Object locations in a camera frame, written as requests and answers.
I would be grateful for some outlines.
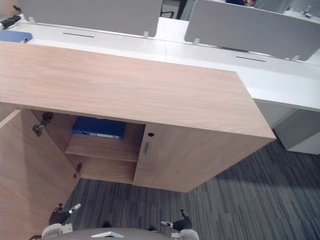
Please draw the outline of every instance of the desk partition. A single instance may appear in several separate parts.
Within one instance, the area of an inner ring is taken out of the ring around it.
[[[198,0],[184,39],[305,61],[320,49],[320,23],[246,6]]]
[[[162,0],[19,0],[37,23],[149,37],[157,32]]]

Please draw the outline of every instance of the cabinet hinge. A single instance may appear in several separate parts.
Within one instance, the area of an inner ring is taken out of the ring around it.
[[[82,163],[79,163],[78,166],[76,167],[76,172],[73,174],[73,178],[77,178],[77,176],[80,174],[80,170],[82,168]]]
[[[52,112],[46,111],[42,114],[42,121],[40,122],[40,125],[34,125],[32,127],[32,130],[35,132],[35,134],[40,137],[42,134],[42,129],[50,123],[51,119],[54,117],[54,114]]]

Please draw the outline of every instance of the wood grain surface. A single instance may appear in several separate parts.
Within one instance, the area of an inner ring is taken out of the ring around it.
[[[11,42],[0,52],[5,103],[274,138],[232,71]]]
[[[0,127],[2,240],[40,235],[53,208],[68,200],[77,183],[64,154],[46,130],[36,136],[34,124],[36,117],[24,109]]]
[[[0,122],[17,108],[16,105],[0,101]]]
[[[133,184],[189,192],[271,141],[258,136],[147,124]]]
[[[45,113],[45,111],[33,110],[32,112],[39,120],[39,122],[41,122],[41,116],[43,113]],[[76,115],[61,114],[55,112],[50,123],[45,126],[48,134],[63,152],[65,151],[71,139],[72,127],[74,126],[76,119]]]
[[[127,123],[123,139],[73,134],[66,154],[137,162],[144,125]]]
[[[83,163],[80,175],[85,179],[132,184],[137,164],[111,158],[77,156]]]

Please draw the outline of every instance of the white desk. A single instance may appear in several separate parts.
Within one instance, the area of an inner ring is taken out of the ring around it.
[[[32,33],[30,44],[235,71],[258,105],[261,101],[262,105],[277,105],[272,122],[265,116],[272,127],[292,107],[320,111],[319,52],[307,62],[293,62],[263,54],[192,45],[184,41],[187,27],[187,21],[160,17],[156,36],[148,39],[83,28],[32,25],[26,21],[18,22],[11,30]]]

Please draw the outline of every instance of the cabinet side panel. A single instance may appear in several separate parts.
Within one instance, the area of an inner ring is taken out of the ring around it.
[[[53,208],[65,203],[78,180],[46,130],[23,109],[0,128],[1,239],[25,240],[41,234]]]
[[[148,124],[134,185],[188,192],[273,139]]]
[[[16,109],[15,104],[0,102],[0,122]]]

